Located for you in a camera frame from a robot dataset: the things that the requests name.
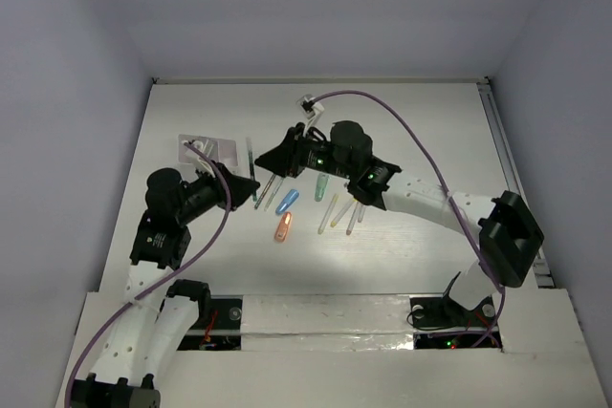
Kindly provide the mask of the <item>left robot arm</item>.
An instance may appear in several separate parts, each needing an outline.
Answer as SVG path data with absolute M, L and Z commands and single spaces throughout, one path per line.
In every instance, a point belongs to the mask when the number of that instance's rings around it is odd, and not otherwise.
M 147 178 L 123 304 L 94 336 L 103 346 L 88 376 L 69 376 L 65 406 L 160 406 L 157 386 L 186 332 L 211 323 L 208 284 L 178 276 L 187 265 L 188 226 L 214 207 L 232 212 L 260 186 L 220 162 L 211 166 L 192 183 L 173 168 Z

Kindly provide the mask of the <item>green ink pen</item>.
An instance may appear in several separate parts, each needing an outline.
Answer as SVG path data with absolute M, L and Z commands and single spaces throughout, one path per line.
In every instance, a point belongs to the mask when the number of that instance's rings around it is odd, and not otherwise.
M 255 181 L 256 177 L 255 177 L 255 168 L 254 168 L 253 153 L 252 153 L 252 156 L 250 156 L 250 155 L 248 155 L 248 151 L 247 151 L 247 157 L 248 157 L 250 179 L 252 181 Z M 257 192 L 256 192 L 256 189 L 253 191 L 253 193 L 251 195 L 252 195 L 252 200 L 255 203 L 257 201 Z

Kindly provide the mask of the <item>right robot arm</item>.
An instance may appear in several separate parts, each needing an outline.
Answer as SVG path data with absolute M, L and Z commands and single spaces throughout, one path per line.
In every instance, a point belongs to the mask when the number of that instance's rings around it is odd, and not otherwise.
M 450 282 L 440 301 L 447 322 L 461 324 L 494 292 L 521 287 L 544 234 L 523 198 L 451 192 L 442 183 L 412 177 L 373 153 L 373 140 L 355 121 L 335 123 L 328 136 L 300 122 L 255 164 L 276 176 L 298 177 L 313 169 L 348 181 L 361 204 L 404 213 L 453 230 L 475 246 L 476 260 Z

